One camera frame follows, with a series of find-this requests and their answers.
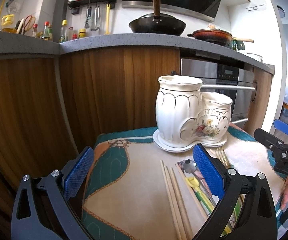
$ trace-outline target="blue textured pad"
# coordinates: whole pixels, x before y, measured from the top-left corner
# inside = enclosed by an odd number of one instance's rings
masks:
[[[76,163],[76,165],[72,168],[69,175],[66,177],[63,191],[63,195],[66,201],[68,201],[71,197],[76,196],[89,171],[89,168],[93,164],[93,161],[94,151],[89,147]]]
[[[212,194],[222,199],[225,194],[223,178],[199,145],[193,149],[193,158]]]
[[[274,124],[274,127],[276,129],[278,129],[281,132],[288,135],[288,124],[287,123],[284,123],[281,120],[276,119],[276,120],[274,120],[273,124]]]

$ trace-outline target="black wok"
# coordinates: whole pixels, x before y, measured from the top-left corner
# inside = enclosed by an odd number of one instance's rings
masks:
[[[154,13],[143,15],[130,22],[134,33],[160,33],[180,36],[186,28],[185,22],[175,17],[160,13],[161,0],[153,0]]]

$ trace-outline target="wok handle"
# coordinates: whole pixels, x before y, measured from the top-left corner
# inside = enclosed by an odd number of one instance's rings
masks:
[[[236,40],[236,41],[254,42],[254,40],[251,40],[251,39],[235,38],[235,37],[233,39]]]
[[[161,0],[153,0],[154,16],[159,17],[161,15]]]

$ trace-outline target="floral decoration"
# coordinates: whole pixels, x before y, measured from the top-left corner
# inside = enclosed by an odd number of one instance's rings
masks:
[[[218,125],[212,124],[212,119],[207,119],[206,123],[202,119],[202,124],[198,124],[197,128],[194,130],[193,134],[195,134],[198,137],[211,137],[213,138],[215,135],[218,135],[220,132]]]

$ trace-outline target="kitchen countertop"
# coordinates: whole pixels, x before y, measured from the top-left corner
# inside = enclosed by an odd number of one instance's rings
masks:
[[[58,56],[85,49],[136,45],[195,50],[197,54],[202,53],[210,58],[212,55],[220,55],[248,63],[271,74],[275,73],[273,65],[266,65],[235,50],[193,38],[151,33],[122,33],[87,37],[58,44],[25,35],[0,32],[0,55],[40,54]]]

